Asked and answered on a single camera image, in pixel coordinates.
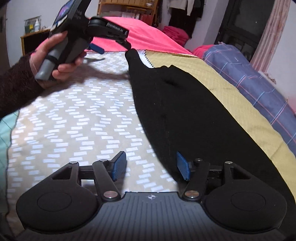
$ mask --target sleeve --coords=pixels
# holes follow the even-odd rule
[[[0,76],[0,119],[36,99],[43,88],[36,82],[29,63],[30,55]]]

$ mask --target round metal pivot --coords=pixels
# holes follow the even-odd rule
[[[115,192],[115,191],[106,191],[106,192],[104,192],[104,197],[106,197],[106,198],[115,198],[115,197],[117,197],[118,196],[118,193],[117,192]]]
[[[185,196],[188,198],[196,198],[200,195],[200,193],[198,191],[194,191],[194,190],[190,190],[185,192]]]

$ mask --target mint green fabric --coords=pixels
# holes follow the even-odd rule
[[[18,114],[18,111],[14,112],[0,121],[0,213],[8,212],[6,201],[7,151],[11,145],[11,131],[16,125]]]

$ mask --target pink curtain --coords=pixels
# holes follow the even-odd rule
[[[257,71],[266,72],[281,39],[291,0],[275,0],[263,35],[251,64]]]

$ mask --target black hanging garment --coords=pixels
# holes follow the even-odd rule
[[[172,177],[180,181],[176,152],[213,165],[233,161],[280,192],[288,204],[280,229],[296,228],[294,197],[272,161],[197,79],[171,65],[146,67],[135,49],[126,52],[135,107],[145,134]]]
[[[190,16],[187,15],[187,10],[171,8],[172,14],[168,25],[183,29],[189,38],[192,38],[196,20],[202,17],[204,4],[205,0],[195,0]]]

